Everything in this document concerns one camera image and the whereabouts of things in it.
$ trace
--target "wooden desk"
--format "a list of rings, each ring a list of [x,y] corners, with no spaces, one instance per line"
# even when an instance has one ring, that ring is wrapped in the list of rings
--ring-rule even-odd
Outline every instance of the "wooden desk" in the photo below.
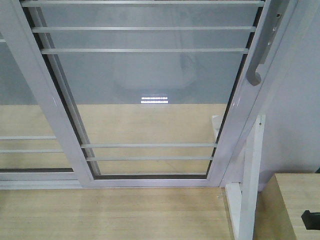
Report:
[[[320,174],[277,173],[261,195],[275,239],[320,240],[301,219],[305,210],[320,212]]]

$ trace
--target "white post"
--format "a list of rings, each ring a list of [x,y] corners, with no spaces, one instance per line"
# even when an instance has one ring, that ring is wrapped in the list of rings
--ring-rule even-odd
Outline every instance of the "white post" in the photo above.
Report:
[[[259,115],[246,140],[239,235],[237,240],[252,240],[254,235],[265,121],[266,116]]]

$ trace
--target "white aluminum frame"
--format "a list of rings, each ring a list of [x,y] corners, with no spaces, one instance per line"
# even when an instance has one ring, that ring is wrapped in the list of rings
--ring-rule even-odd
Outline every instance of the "white aluminum frame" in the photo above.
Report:
[[[264,1],[24,1],[24,7],[39,7],[43,4],[254,4],[264,6],[260,21],[248,51],[237,89],[222,129],[220,140],[207,179],[113,179],[94,180],[79,145],[68,115],[53,84],[41,51],[26,20],[19,0],[0,0],[0,32],[23,73],[33,95],[48,119],[52,130],[69,159],[76,178],[84,187],[218,187],[236,150],[243,143],[255,121],[263,98],[256,101],[260,91],[268,92],[262,84],[252,86],[246,80],[246,71],[257,46],[271,0]],[[281,42],[296,0],[291,0],[283,17],[277,36],[270,49],[269,65]]]
[[[257,47],[258,38],[261,34],[262,26],[271,3],[270,0],[265,1],[252,44],[243,66],[237,88],[235,90],[224,126],[221,131],[218,146],[213,157],[211,171],[208,175],[208,179],[210,180],[212,186],[224,187],[228,182],[226,172],[230,168],[230,165],[235,163],[235,159],[237,159],[239,153],[241,152],[270,90],[270,85],[274,81],[273,78],[268,78],[267,81],[264,81],[264,79],[266,79],[269,73],[269,69],[272,66],[276,52],[282,42],[282,37],[287,29],[298,0],[286,1],[288,2],[288,5],[285,12],[281,13],[281,24],[278,26],[275,38],[273,39],[264,64],[259,66],[264,69],[264,71],[261,73],[262,82],[259,85],[252,86],[248,82],[246,74],[247,69],[250,66],[253,53]]]

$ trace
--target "horizontal metal bar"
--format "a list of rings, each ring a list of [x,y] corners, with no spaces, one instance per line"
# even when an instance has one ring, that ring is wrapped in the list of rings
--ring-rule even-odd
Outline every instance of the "horizontal metal bar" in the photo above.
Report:
[[[161,172],[156,172],[156,173],[121,173],[117,174],[116,176],[171,176],[171,175],[199,175],[203,176],[206,175],[206,172],[168,172],[168,173],[161,173]],[[102,174],[101,176],[115,176],[115,174]]]
[[[239,30],[254,33],[254,26],[43,26],[33,27],[33,33],[65,31],[197,31],[197,30]]]
[[[233,0],[233,1],[101,1],[101,0],[26,0],[21,2],[22,7],[44,7],[54,5],[256,5],[257,7],[263,7],[264,1],[253,1],[253,0]]]
[[[216,143],[106,143],[82,144],[81,148],[215,148]]]
[[[125,157],[87,157],[88,162],[94,161],[139,161],[139,160],[212,160],[211,156],[125,156]]]
[[[0,150],[0,154],[36,154],[36,153],[63,153],[61,149],[14,149]]]
[[[174,49],[123,49],[123,48],[44,48],[41,53],[248,53],[247,48],[174,48]]]
[[[46,140],[57,139],[55,136],[0,136],[0,140]]]

